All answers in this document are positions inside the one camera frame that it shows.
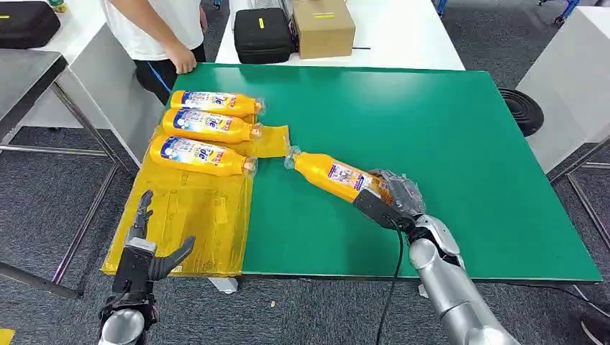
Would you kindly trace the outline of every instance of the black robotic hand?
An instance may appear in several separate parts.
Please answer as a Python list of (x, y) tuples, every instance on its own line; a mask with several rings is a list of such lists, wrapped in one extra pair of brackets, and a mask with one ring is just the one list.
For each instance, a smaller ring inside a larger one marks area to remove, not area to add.
[(125, 237), (112, 292), (99, 312), (99, 344), (146, 344), (147, 331), (159, 317), (153, 282), (167, 277), (192, 251), (195, 237), (167, 257), (156, 257), (157, 244), (146, 240), (147, 223), (153, 214), (147, 208), (153, 192), (140, 198), (134, 223)]
[(426, 209), (417, 185), (405, 175), (397, 175), (390, 170), (371, 170), (370, 174), (386, 182), (392, 195), (392, 204), (388, 205), (368, 189), (362, 190), (352, 204), (386, 229), (397, 229), (405, 233), (414, 229), (415, 219)]

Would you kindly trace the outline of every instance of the plastic bottle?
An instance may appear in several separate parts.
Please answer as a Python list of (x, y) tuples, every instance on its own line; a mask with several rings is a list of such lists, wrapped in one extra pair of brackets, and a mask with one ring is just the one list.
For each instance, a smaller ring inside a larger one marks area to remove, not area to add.
[(263, 101), (240, 93), (176, 91), (171, 96), (170, 106), (244, 117), (259, 114), (263, 110)]
[(154, 138), (149, 149), (152, 161), (175, 169), (216, 176), (254, 177), (258, 161), (232, 149), (174, 136)]
[(365, 188), (385, 202), (392, 203), (388, 186), (382, 178), (339, 162), (329, 155), (302, 152), (299, 147), (292, 146), (284, 166), (295, 169), (312, 185), (349, 203)]
[(53, 11), (57, 13), (63, 13), (68, 10), (68, 5), (65, 4), (64, 0), (48, 0), (49, 5), (53, 8)]
[(167, 134), (237, 144), (260, 138), (262, 124), (195, 109), (168, 109), (161, 121)]

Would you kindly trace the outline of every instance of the yellow label sticker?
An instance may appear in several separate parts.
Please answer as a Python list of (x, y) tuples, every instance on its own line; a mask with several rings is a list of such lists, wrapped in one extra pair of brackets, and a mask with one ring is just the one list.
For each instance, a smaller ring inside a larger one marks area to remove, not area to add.
[(229, 221), (227, 217), (227, 202), (224, 198), (214, 199), (214, 212), (216, 214), (216, 224), (225, 224)]
[(332, 13), (332, 12), (314, 13), (314, 18), (316, 18), (316, 19), (334, 18), (334, 13)]

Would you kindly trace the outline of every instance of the black cable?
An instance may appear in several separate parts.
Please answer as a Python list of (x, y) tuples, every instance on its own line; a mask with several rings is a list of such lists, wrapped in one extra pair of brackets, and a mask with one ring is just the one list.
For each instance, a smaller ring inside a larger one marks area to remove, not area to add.
[(549, 285), (516, 284), (516, 283), (512, 283), (512, 282), (503, 282), (502, 284), (505, 284), (505, 285), (514, 285), (514, 286), (524, 286), (526, 288), (535, 288), (536, 287), (536, 288), (542, 288), (542, 289), (557, 290), (557, 291), (561, 291), (562, 293), (565, 293), (567, 295), (570, 295), (570, 296), (572, 296), (574, 298), (582, 300), (583, 302), (591, 303), (594, 306), (596, 306), (597, 308), (600, 308), (601, 310), (604, 309), (603, 307), (601, 307), (604, 303), (600, 303), (600, 302), (597, 302), (595, 300), (586, 300), (585, 298), (582, 298), (582, 296), (576, 295), (575, 293), (571, 293), (570, 291), (564, 290), (561, 287), (549, 286)]
[(99, 311), (99, 315), (101, 315), (104, 312), (104, 310), (106, 310), (106, 308), (108, 308), (109, 306), (115, 304), (116, 302), (119, 302), (121, 300), (121, 298), (123, 298), (127, 294), (129, 289), (131, 288), (131, 286), (132, 286), (131, 280), (126, 281), (125, 286), (123, 287), (123, 291), (121, 291), (121, 293), (118, 294), (113, 300), (104, 304), (104, 306), (101, 307), (101, 309)]
[(383, 215), (383, 217), (385, 219), (389, 220), (392, 223), (392, 225), (394, 225), (394, 229), (396, 230), (396, 233), (399, 236), (400, 252), (399, 252), (399, 260), (396, 263), (396, 271), (394, 271), (394, 277), (392, 279), (392, 286), (390, 286), (390, 293), (388, 295), (388, 299), (386, 300), (386, 306), (383, 307), (383, 312), (381, 314), (381, 321), (379, 321), (379, 328), (377, 329), (377, 340), (375, 341), (375, 344), (377, 344), (377, 345), (379, 345), (379, 340), (381, 339), (381, 331), (383, 330), (383, 322), (386, 320), (386, 314), (388, 313), (388, 309), (390, 308), (390, 303), (392, 301), (392, 293), (394, 292), (394, 286), (396, 285), (396, 281), (398, 280), (398, 277), (399, 277), (400, 266), (402, 264), (402, 253), (404, 250), (404, 243), (403, 243), (402, 235), (400, 233), (399, 225), (392, 218), (386, 216), (385, 214)]

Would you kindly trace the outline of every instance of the white t-shirt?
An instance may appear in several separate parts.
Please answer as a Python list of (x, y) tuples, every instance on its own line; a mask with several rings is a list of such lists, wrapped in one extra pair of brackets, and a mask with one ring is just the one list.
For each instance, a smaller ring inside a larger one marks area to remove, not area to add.
[[(201, 0), (148, 0), (148, 2), (188, 49), (194, 49), (204, 41), (199, 22)], [(132, 59), (156, 61), (168, 58), (161, 45), (125, 18), (110, 0), (102, 0), (102, 7), (110, 30)]]

